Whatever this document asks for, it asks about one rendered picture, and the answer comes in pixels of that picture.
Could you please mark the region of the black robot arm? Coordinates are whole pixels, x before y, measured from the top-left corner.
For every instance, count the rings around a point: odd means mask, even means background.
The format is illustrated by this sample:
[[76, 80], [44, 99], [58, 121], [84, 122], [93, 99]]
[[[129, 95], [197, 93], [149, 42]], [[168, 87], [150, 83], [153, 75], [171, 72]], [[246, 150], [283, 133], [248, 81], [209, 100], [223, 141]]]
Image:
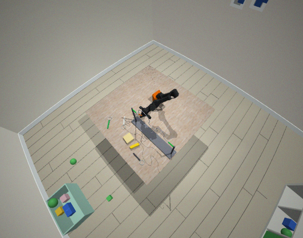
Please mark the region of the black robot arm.
[[[150, 109], [151, 111], [154, 111], [155, 108], [157, 108], [161, 103], [173, 99], [171, 96], [173, 96], [174, 98], [178, 97], [178, 96], [179, 96], [178, 91], [177, 91], [176, 89], [173, 89], [170, 93], [165, 93], [165, 94], [162, 93], [162, 92], [158, 93], [158, 94], [156, 95], [156, 97], [157, 97], [158, 99], [154, 100], [154, 101], [148, 106], [149, 109]], [[144, 113], [147, 114], [149, 110], [148, 110], [147, 108], [142, 108], [142, 111], [143, 111]]]

